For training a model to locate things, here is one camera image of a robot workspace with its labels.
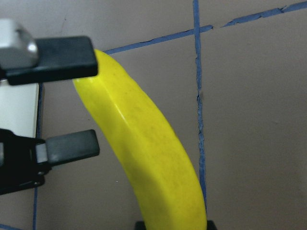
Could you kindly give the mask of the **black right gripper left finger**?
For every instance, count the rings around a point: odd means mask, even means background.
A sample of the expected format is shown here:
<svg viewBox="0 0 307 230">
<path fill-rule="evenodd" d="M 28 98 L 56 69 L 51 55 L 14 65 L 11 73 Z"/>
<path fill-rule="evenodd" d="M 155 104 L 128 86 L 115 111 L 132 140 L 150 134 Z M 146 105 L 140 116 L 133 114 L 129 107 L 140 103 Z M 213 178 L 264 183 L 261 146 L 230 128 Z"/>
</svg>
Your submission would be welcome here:
<svg viewBox="0 0 307 230">
<path fill-rule="evenodd" d="M 134 225 L 134 230 L 145 230 L 144 221 L 137 221 Z"/>
</svg>

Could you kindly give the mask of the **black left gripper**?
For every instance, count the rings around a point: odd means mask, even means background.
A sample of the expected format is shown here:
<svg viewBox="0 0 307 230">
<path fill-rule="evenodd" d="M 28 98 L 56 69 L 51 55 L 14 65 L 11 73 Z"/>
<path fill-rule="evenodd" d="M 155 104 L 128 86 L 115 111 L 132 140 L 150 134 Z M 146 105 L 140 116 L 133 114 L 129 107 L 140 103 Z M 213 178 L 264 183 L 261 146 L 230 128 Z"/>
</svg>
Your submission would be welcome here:
<svg viewBox="0 0 307 230">
<path fill-rule="evenodd" d="M 0 130 L 0 194 L 36 188 L 51 167 L 98 156 L 93 129 L 47 138 L 22 137 Z"/>
</svg>

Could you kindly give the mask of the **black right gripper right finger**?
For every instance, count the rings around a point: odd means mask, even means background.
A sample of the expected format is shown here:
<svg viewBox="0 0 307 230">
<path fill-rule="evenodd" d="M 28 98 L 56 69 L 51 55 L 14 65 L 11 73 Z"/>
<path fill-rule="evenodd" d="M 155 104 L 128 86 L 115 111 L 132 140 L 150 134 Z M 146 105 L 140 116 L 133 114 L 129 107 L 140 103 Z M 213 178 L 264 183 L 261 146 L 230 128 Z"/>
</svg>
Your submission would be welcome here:
<svg viewBox="0 0 307 230">
<path fill-rule="evenodd" d="M 207 221 L 207 230 L 217 230 L 217 227 L 212 220 Z"/>
</svg>

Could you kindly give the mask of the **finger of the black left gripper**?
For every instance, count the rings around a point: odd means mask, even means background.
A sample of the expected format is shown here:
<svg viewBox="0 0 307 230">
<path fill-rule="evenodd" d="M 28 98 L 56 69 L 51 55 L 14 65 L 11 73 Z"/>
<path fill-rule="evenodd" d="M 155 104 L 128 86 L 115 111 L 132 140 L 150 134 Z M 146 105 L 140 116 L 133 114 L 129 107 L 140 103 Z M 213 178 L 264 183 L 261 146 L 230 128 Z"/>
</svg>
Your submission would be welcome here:
<svg viewBox="0 0 307 230">
<path fill-rule="evenodd" d="M 89 37 L 34 38 L 20 23 L 1 19 L 1 80 L 24 85 L 97 74 L 98 63 Z"/>
</svg>

